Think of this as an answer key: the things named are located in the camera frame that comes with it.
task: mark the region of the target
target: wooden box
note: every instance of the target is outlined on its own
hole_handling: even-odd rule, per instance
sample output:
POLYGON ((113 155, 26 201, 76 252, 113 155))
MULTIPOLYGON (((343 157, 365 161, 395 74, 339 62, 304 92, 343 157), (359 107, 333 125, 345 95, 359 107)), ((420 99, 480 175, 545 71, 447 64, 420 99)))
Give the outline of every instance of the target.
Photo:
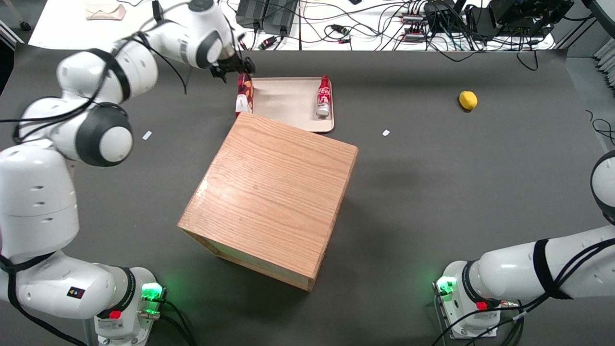
POLYGON ((357 153, 241 113, 178 226, 217 256, 311 291, 357 153))

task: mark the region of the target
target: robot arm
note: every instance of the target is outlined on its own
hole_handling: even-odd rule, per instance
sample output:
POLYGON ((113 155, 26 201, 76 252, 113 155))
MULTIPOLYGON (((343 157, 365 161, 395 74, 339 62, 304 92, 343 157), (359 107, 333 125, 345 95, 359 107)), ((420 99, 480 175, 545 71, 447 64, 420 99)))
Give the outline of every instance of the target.
MULTIPOLYGON (((610 225, 574 235, 542 239, 490 251, 474 261, 456 261, 436 282, 453 338, 477 337, 499 322, 491 310, 507 300, 534 300, 546 294, 556 299, 615 296, 615 151, 598 160, 591 189, 610 225), (560 273, 582 251, 588 259, 564 282, 560 273)), ((487 336, 496 336, 496 330, 487 336)))
POLYGON ((254 72, 252 61, 235 52, 215 2, 192 0, 182 24, 164 20, 109 49, 64 59, 57 68, 62 95, 29 104, 14 133, 16 145, 0 153, 0 299, 26 316, 21 306, 94 318, 105 345, 144 345, 159 305, 151 299, 164 291, 147 269, 91 264, 62 253, 79 231, 71 172, 80 161, 110 167, 126 160, 133 137, 119 104, 155 85, 151 52, 210 68, 223 79, 230 71, 254 72))

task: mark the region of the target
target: red bottle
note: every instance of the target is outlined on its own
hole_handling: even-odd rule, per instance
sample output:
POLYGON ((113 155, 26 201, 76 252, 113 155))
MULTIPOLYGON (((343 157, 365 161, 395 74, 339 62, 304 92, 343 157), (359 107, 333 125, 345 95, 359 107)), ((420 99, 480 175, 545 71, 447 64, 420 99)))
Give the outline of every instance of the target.
POLYGON ((331 82, 328 76, 322 76, 316 100, 316 115, 324 119, 331 113, 331 82))

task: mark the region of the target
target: tray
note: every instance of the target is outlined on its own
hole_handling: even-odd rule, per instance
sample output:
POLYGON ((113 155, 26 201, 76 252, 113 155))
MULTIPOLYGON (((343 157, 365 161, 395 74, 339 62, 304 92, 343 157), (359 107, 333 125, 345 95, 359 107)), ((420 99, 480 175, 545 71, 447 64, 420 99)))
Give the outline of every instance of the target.
POLYGON ((320 77, 252 78, 252 83, 252 113, 309 132, 324 133, 333 130, 333 88, 329 116, 319 119, 316 115, 320 77))

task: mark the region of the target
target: yellow lemon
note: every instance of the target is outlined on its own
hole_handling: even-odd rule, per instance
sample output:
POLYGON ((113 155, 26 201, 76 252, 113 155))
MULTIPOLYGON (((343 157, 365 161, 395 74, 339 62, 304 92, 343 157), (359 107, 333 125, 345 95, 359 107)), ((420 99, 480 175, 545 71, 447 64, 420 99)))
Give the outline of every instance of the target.
POLYGON ((459 103, 461 106, 469 111, 473 110, 478 104, 476 95, 471 91, 462 91, 459 95, 459 103))

